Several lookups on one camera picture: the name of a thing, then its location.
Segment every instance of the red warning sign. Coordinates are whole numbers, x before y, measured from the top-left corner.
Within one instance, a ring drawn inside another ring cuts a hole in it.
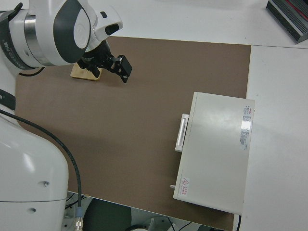
[[[183,179],[183,185],[189,184],[188,180],[186,178]]]

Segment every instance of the white sticker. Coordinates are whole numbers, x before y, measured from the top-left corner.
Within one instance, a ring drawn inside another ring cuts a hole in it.
[[[188,193],[188,186],[189,186],[189,178],[183,177],[181,180],[181,187],[180,187],[180,195],[187,196]]]
[[[249,131],[251,129],[251,113],[252,108],[250,106],[244,107],[243,110],[243,120],[241,124],[241,149],[247,150],[249,143]]]

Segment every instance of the black cable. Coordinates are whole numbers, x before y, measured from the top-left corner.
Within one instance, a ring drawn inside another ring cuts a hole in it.
[[[42,67],[40,70],[38,70],[37,72],[35,73],[32,73],[32,74],[24,74],[24,73],[19,73],[19,75],[21,76],[26,76],[26,77],[32,77],[32,76],[36,76],[38,75],[39,73],[41,73],[43,70],[44,70],[45,67]]]
[[[239,223],[237,224],[237,229],[236,229],[236,231],[239,231],[239,230],[240,230],[241,220],[242,220],[242,216],[240,215],[240,217],[239,217]]]
[[[169,218],[169,217],[167,217],[167,218],[168,218],[168,220],[169,220],[169,222],[170,222],[170,224],[171,224],[171,226],[172,226],[173,231],[175,231],[175,229],[174,229],[174,227],[173,227],[173,224],[172,224],[170,218]]]
[[[71,199],[74,195],[75,193],[72,193],[72,195],[66,201],[69,201],[69,199]]]
[[[82,196],[81,197],[81,200],[83,200],[83,199],[85,199],[85,198],[87,198],[86,196]],[[74,204],[76,204],[78,201],[75,201],[75,202],[73,202],[73,203],[70,203],[70,204],[68,204],[68,205],[66,205],[65,206],[65,209],[68,209],[69,207],[71,207],[71,206],[73,206]]]
[[[182,228],[179,229],[179,231],[182,230],[182,229],[184,229],[186,226],[188,226],[188,225],[190,225],[190,224],[191,224],[191,222],[189,222],[187,225],[184,225]]]
[[[71,152],[68,150],[68,148],[64,145],[64,143],[62,143],[61,140],[59,140],[55,135],[53,135],[51,132],[47,131],[46,129],[42,128],[41,126],[35,124],[35,123],[32,123],[26,119],[23,119],[21,117],[18,117],[16,115],[13,115],[11,113],[8,113],[6,111],[3,111],[0,109],[0,113],[5,115],[5,116],[8,116],[10,118],[13,118],[13,119],[16,119],[20,122],[23,122],[25,124],[28,124],[42,132],[44,132],[46,135],[50,136],[52,139],[54,139],[64,150],[65,152],[67,153],[67,155],[69,156],[73,166],[74,166],[74,169],[75,169],[75,173],[76,173],[76,178],[77,178],[77,185],[78,185],[78,207],[81,207],[81,178],[80,178],[80,173],[79,173],[79,169],[78,169],[78,166],[77,166],[77,163],[73,157],[73,155],[71,154]]]
[[[168,221],[170,222],[170,224],[171,224],[171,227],[172,227],[172,229],[173,229],[173,231],[175,231],[175,229],[174,229],[174,227],[173,227],[173,224],[172,224],[172,222],[171,222],[171,220],[170,220],[170,218],[169,217],[167,217],[168,218]],[[190,225],[191,224],[191,222],[189,222],[188,224],[186,224],[186,225],[184,225],[182,228],[180,228],[178,231],[180,231],[180,230],[182,230],[182,229],[184,229],[186,226],[188,226],[188,225]]]

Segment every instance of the cable connector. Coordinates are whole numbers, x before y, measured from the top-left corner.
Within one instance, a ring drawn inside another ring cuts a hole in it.
[[[82,207],[77,207],[76,209],[74,224],[75,224],[74,231],[82,231],[83,228]]]

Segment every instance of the metal connector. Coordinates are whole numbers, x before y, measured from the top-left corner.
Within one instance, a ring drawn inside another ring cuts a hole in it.
[[[75,229],[74,231],[82,231],[83,228],[83,220],[81,217],[77,217],[74,219]]]

